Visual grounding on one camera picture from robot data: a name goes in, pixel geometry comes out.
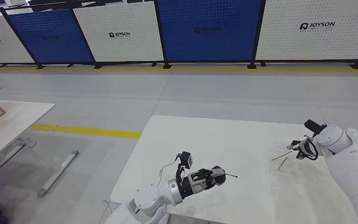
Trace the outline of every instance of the pegboard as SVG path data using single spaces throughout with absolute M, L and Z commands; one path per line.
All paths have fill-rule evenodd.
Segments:
M 154 2 L 74 9 L 97 62 L 163 60 Z
M 3 16 L 0 17 L 0 63 L 33 63 Z
M 9 15 L 39 63 L 92 62 L 70 10 Z
M 261 0 L 159 0 L 168 60 L 250 60 Z
M 356 59 L 357 43 L 357 0 L 266 0 L 256 59 Z

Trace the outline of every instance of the white table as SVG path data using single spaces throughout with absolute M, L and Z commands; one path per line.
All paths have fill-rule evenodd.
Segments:
M 16 152 L 26 145 L 29 145 L 29 150 L 35 156 L 44 160 L 55 171 L 55 174 L 37 193 L 37 195 L 42 198 L 68 164 L 78 154 L 78 151 L 72 151 L 63 164 L 58 165 L 52 159 L 46 158 L 44 155 L 40 155 L 32 149 L 37 142 L 30 138 L 23 137 L 23 132 L 47 114 L 47 112 L 55 106 L 54 104 L 0 100 L 0 106 L 6 111 L 6 113 L 0 117 L 0 167 L 15 155 Z M 18 139 L 21 140 L 21 142 L 9 151 L 8 154 L 4 155 L 3 151 Z
M 153 116 L 136 144 L 111 200 L 124 203 L 145 184 L 157 184 L 159 169 L 177 153 L 192 153 L 187 174 L 221 166 L 225 184 L 192 195 L 169 214 L 221 223 L 358 223 L 345 196 L 330 177 L 323 158 L 297 160 L 277 170 L 292 140 L 311 134 L 303 125 Z M 161 183 L 173 179 L 177 165 L 165 168 Z

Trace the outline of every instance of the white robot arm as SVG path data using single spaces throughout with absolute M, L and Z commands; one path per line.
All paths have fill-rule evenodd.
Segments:
M 299 151 L 297 158 L 310 160 L 324 156 L 336 183 L 347 194 L 358 215 L 358 130 L 344 131 L 336 125 L 318 125 L 308 120 L 306 128 L 313 137 L 293 141 L 289 150 Z
M 180 158 L 181 163 L 178 165 L 176 178 L 167 183 L 151 184 L 138 189 L 134 198 L 127 204 L 121 204 L 105 224 L 142 224 L 137 216 L 139 210 L 150 217 L 144 224 L 158 224 L 167 212 L 168 205 L 176 206 L 186 197 L 215 185 L 222 185 L 226 181 L 226 173 L 219 166 L 211 170 L 201 169 L 182 178 L 184 168 L 190 169 L 192 158 L 188 152 L 178 154 L 177 158 Z

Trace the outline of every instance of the black frame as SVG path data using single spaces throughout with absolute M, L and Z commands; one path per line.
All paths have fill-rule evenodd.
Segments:
M 1 7 L 0 8 L 0 12 L 1 14 L 3 15 L 3 17 L 5 18 L 6 22 L 10 25 L 12 31 L 15 33 L 15 35 L 17 36 L 17 38 L 19 39 L 19 41 L 21 42 L 21 44 L 25 47 L 26 51 L 28 52 L 28 54 L 30 55 L 30 57 L 32 58 L 32 60 L 34 60 L 34 63 L 32 64 L 35 64 L 37 65 L 37 69 L 43 69 L 44 66 L 42 66 L 37 60 L 36 58 L 34 57 L 34 55 L 32 54 L 32 52 L 30 52 L 29 48 L 27 47 L 27 45 L 25 44 L 24 40 L 21 38 L 20 34 L 16 31 L 16 29 L 14 28 L 12 22 L 10 21 L 9 19 L 9 16 L 6 12 L 6 10 Z M 26 64 L 26 63 L 3 63 L 4 64 Z
M 261 1 L 260 5 L 260 11 L 258 13 L 258 23 L 256 26 L 256 34 L 255 34 L 255 42 L 253 44 L 253 51 L 252 51 L 252 57 L 250 64 L 247 66 L 248 69 L 255 69 L 255 60 L 256 60 L 256 53 L 258 48 L 258 41 L 260 39 L 260 33 L 261 33 L 261 27 L 262 27 L 262 21 L 263 21 L 263 14 L 265 13 L 265 6 L 266 6 L 266 0 Z
M 13 32 L 16 34 L 17 38 L 20 40 L 20 42 L 22 43 L 22 45 L 25 47 L 25 49 L 27 50 L 27 52 L 30 54 L 30 56 L 32 57 L 32 59 L 34 60 L 35 63 L 1 63 L 4 66 L 8 65 L 8 64 L 35 64 L 37 65 L 38 69 L 42 69 L 44 68 L 43 64 L 67 64 L 68 67 L 71 67 L 74 64 L 83 64 L 83 65 L 94 65 L 94 69 L 99 69 L 102 66 L 105 65 L 122 65 L 122 64 L 152 64 L 152 66 L 157 63 L 164 63 L 164 67 L 163 69 L 169 69 L 171 67 L 171 65 L 168 64 L 168 60 L 167 60 L 167 56 L 166 56 L 166 50 L 165 50 L 165 45 L 164 45 L 164 38 L 163 38 L 163 32 L 162 32 L 162 27 L 161 27 L 161 19 L 158 18 L 159 15 L 159 7 L 158 7 L 158 0 L 151 0 L 154 2 L 154 8 L 156 10 L 156 15 L 157 15 L 157 21 L 158 21 L 158 30 L 159 30 L 159 35 L 160 35 L 160 39 L 161 39 L 161 44 L 162 44 L 162 52 L 163 52 L 163 57 L 164 60 L 156 60 L 156 61 L 126 61 L 126 62 L 97 62 L 93 56 L 93 53 L 91 51 L 90 46 L 88 45 L 87 39 L 84 36 L 84 33 L 81 29 L 81 26 L 79 25 L 79 22 L 76 18 L 76 15 L 74 14 L 73 11 L 73 3 L 75 2 L 81 2 L 81 3 L 85 3 L 85 2 L 93 2 L 93 0 L 84 0 L 84 1 L 71 1 L 71 0 L 65 0 L 66 2 L 57 2 L 57 3 L 48 3 L 48 4 L 38 4 L 38 5 L 30 5 L 30 6 L 21 6 L 21 7 L 14 7 L 14 8 L 1 8 L 0 11 L 1 13 L 4 15 L 4 18 L 6 19 L 6 21 L 8 22 L 8 24 L 10 25 L 11 29 L 13 30 Z M 14 28 L 12 22 L 8 19 L 8 14 L 6 13 L 7 10 L 17 10 L 20 8 L 33 8 L 33 7 L 43 7 L 43 6 L 58 6 L 61 4 L 65 4 L 68 6 L 68 9 L 71 11 L 71 14 L 77 24 L 78 30 L 81 33 L 81 36 L 86 44 L 86 47 L 91 55 L 92 58 L 92 62 L 45 62 L 45 63 L 39 63 L 34 55 L 32 54 L 32 52 L 30 52 L 29 48 L 27 47 L 27 45 L 25 44 L 25 42 L 23 41 L 23 39 L 20 37 L 19 33 L 16 31 L 16 29 Z
M 81 26 L 79 25 L 79 22 L 76 18 L 76 15 L 74 14 L 73 11 L 73 3 L 77 3 L 77 2 L 81 2 L 81 3 L 85 3 L 85 2 L 93 2 L 96 0 L 82 0 L 82 1 L 72 1 L 72 0 L 64 0 L 64 2 L 57 2 L 57 3 L 48 3 L 48 4 L 38 4 L 38 5 L 31 5 L 31 6 L 20 6 L 20 7 L 14 7 L 14 8 L 0 8 L 1 14 L 4 16 L 5 20 L 8 22 L 8 24 L 10 25 L 11 29 L 13 30 L 13 32 L 16 34 L 17 38 L 20 40 L 20 42 L 22 43 L 22 45 L 25 47 L 26 51 L 29 53 L 29 55 L 32 57 L 32 59 L 34 60 L 34 63 L 1 63 L 2 66 L 0 67 L 4 67 L 8 64 L 24 64 L 24 65 L 37 65 L 37 69 L 42 69 L 44 68 L 43 64 L 68 64 L 68 67 L 71 67 L 74 64 L 84 64 L 84 65 L 94 65 L 94 69 L 99 69 L 102 66 L 105 65 L 121 65 L 121 64 L 146 64 L 146 63 L 151 63 L 152 67 L 154 67 L 157 63 L 164 63 L 163 69 L 169 69 L 171 67 L 171 65 L 169 63 L 249 63 L 249 65 L 247 66 L 248 69 L 255 69 L 256 65 L 255 63 L 261 63 L 261 66 L 266 66 L 266 63 L 318 63 L 318 62 L 342 62 L 342 63 L 354 63 L 354 64 L 350 64 L 350 66 L 353 69 L 358 69 L 358 59 L 325 59 L 325 60 L 256 60 L 256 53 L 257 53 L 257 48 L 258 48 L 258 42 L 260 39 L 260 33 L 261 33 L 261 27 L 262 27 L 262 21 L 263 21 L 263 15 L 265 13 L 265 6 L 266 6 L 266 0 L 261 0 L 261 5 L 260 5 L 260 11 L 259 11 L 259 15 L 258 15 L 258 23 L 257 23 L 257 27 L 256 27 L 256 34 L 255 34 L 255 42 L 254 42 L 254 47 L 253 47 L 253 52 L 252 52 L 252 57 L 250 60 L 168 60 L 167 59 L 167 53 L 166 53 L 166 47 L 165 47 L 165 42 L 164 42 L 164 35 L 163 35 L 163 29 L 162 29 L 162 20 L 161 20 L 161 16 L 160 16 L 160 11 L 159 11 L 159 3 L 158 0 L 144 0 L 145 2 L 149 2 L 149 1 L 153 1 L 154 2 L 154 8 L 156 11 L 156 16 L 157 16 L 157 23 L 158 23 L 158 30 L 159 30 L 159 36 L 161 39 L 161 45 L 162 45 L 162 52 L 163 52 L 163 60 L 157 60 L 157 61 L 126 61 L 126 62 L 97 62 L 93 56 L 93 53 L 91 51 L 90 46 L 88 45 L 87 39 L 84 36 L 84 33 L 81 29 Z M 12 22 L 9 20 L 8 18 L 8 14 L 7 14 L 7 10 L 16 10 L 16 9 L 20 9 L 20 8 L 33 8 L 33 7 L 43 7 L 43 6 L 57 6 L 57 5 L 61 5 L 61 4 L 65 4 L 68 6 L 68 9 L 71 11 L 71 14 L 77 24 L 78 30 L 81 33 L 81 36 L 86 44 L 86 47 L 91 55 L 92 58 L 92 62 L 47 62 L 47 63 L 39 63 L 36 58 L 34 57 L 34 55 L 32 54 L 32 52 L 30 52 L 29 48 L 27 47 L 27 45 L 25 44 L 25 42 L 23 41 L 23 39 L 20 37 L 19 33 L 16 31 L 16 29 L 14 28 Z

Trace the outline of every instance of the gray floor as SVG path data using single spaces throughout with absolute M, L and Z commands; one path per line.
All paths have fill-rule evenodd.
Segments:
M 351 69 L 339 64 L 266 69 L 275 68 Z M 143 131 L 153 114 L 296 124 L 313 119 L 358 127 L 357 73 L 53 73 L 46 69 L 1 71 L 0 99 L 55 103 L 39 123 L 135 132 Z M 41 199 L 36 192 L 52 171 L 26 149 L 0 169 L 0 204 L 12 223 L 104 223 L 110 210 L 102 200 L 109 200 L 136 141 L 33 130 L 28 134 L 39 143 L 35 150 L 59 162 L 72 150 L 80 154 Z M 174 217 L 171 223 L 207 222 Z

